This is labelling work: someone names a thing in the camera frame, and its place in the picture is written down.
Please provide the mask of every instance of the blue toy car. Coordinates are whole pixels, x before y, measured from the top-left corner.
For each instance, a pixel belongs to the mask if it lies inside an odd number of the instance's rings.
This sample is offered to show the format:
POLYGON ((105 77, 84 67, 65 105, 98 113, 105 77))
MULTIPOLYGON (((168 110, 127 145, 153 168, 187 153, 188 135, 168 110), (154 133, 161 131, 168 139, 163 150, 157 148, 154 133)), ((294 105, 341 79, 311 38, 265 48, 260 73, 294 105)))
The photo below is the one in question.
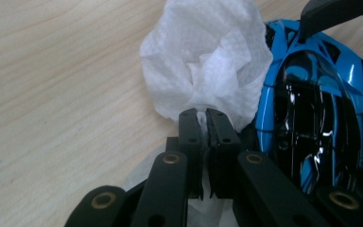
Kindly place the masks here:
POLYGON ((273 62, 242 138, 308 195, 327 185, 363 194, 363 60, 319 32, 363 14, 359 2, 310 1, 300 21, 267 23, 273 62), (326 16, 341 5, 356 11, 326 16))

